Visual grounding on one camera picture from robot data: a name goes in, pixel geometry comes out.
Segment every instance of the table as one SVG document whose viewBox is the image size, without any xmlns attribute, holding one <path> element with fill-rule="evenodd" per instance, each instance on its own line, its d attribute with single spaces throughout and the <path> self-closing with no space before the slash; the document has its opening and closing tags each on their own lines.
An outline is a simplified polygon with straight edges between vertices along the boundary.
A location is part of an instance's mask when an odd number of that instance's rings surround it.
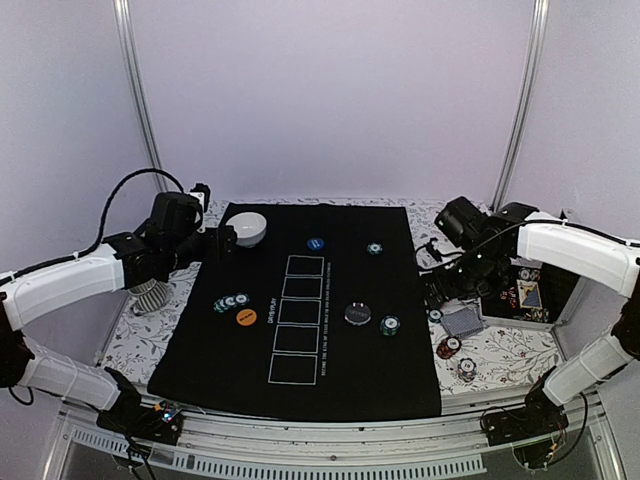
<svg viewBox="0 0 640 480">
<path fill-rule="evenodd" d="M 205 224 L 218 225 L 228 201 L 212 200 L 205 215 Z M 433 221 L 446 202 L 424 199 L 251 199 L 235 203 L 279 203 L 359 206 L 402 206 L 407 210 L 409 225 L 416 247 L 431 237 L 447 242 Z M 420 261 L 428 265 L 426 256 Z M 170 280 L 171 293 L 168 303 L 161 309 L 143 315 L 131 313 L 134 300 L 129 299 L 107 348 L 101 365 L 122 372 L 134 384 L 145 387 L 155 366 L 164 354 L 167 343 L 186 305 L 187 298 L 200 265 L 193 264 L 175 272 Z M 446 332 L 440 325 L 431 325 L 433 349 Z M 435 357 L 441 394 L 444 397 L 494 391 L 534 383 L 549 368 L 561 362 L 560 352 L 553 336 L 547 332 L 516 328 L 488 327 L 483 332 L 464 340 L 462 349 L 450 360 Z M 469 383 L 456 373 L 460 358 L 468 357 L 477 365 L 478 374 Z"/>
</svg>

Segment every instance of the white bowl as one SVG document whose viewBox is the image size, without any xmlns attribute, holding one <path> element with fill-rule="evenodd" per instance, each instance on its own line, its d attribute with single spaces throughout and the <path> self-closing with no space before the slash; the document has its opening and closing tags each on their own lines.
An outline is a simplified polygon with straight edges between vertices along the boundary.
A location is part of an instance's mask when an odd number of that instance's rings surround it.
<svg viewBox="0 0 640 480">
<path fill-rule="evenodd" d="M 255 247 L 267 233 L 267 219 L 255 212 L 239 213 L 226 224 L 232 226 L 238 235 L 236 245 L 239 247 Z"/>
</svg>

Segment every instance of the orange disc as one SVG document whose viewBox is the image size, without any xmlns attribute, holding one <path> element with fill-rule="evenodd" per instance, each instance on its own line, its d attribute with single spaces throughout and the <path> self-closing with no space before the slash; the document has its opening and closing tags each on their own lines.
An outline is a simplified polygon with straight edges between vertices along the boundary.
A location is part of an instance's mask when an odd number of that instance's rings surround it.
<svg viewBox="0 0 640 480">
<path fill-rule="evenodd" d="M 236 315 L 237 322 L 243 327 L 249 327 L 256 323 L 258 315 L 253 310 L 240 310 Z"/>
</svg>

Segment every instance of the playing mat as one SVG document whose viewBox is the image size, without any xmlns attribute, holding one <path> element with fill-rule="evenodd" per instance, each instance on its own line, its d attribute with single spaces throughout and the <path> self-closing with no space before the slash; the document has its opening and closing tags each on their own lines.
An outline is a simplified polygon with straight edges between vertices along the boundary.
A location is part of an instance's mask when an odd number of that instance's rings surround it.
<svg viewBox="0 0 640 480">
<path fill-rule="evenodd" d="M 149 392 L 296 421 L 440 415 L 404 208 L 230 204 L 221 224 L 245 211 L 267 219 L 264 240 L 202 263 Z M 313 238 L 324 247 L 310 249 Z M 369 253 L 371 243 L 382 253 Z M 248 305 L 216 312 L 218 299 L 238 293 Z M 371 311 L 364 325 L 345 320 L 354 302 Z M 256 321 L 237 318 L 243 309 Z M 388 315 L 400 321 L 395 336 L 381 333 Z"/>
</svg>

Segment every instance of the white wall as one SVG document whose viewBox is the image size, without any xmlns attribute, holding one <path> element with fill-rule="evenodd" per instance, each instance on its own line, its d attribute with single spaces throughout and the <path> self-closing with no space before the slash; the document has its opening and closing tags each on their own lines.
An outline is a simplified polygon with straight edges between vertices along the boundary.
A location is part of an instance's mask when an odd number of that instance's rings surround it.
<svg viewBox="0 0 640 480">
<path fill-rule="evenodd" d="M 132 2 L 162 162 L 219 198 L 489 201 L 533 3 Z"/>
<path fill-rule="evenodd" d="M 509 200 L 640 238 L 640 4 L 551 2 L 542 64 Z M 618 318 L 622 299 L 595 287 L 560 330 L 575 353 Z M 601 389 L 629 479 L 640 478 L 640 368 Z"/>
<path fill-rule="evenodd" d="M 110 190 L 147 166 L 114 18 L 105 1 L 3 2 L 0 272 L 89 245 Z M 134 180 L 114 202 L 107 232 L 135 228 L 154 194 L 151 179 Z M 54 312 L 26 333 L 91 362 L 122 295 Z M 37 394 L 22 407 L 0 391 L 0 478 L 36 478 L 58 406 Z"/>
</svg>

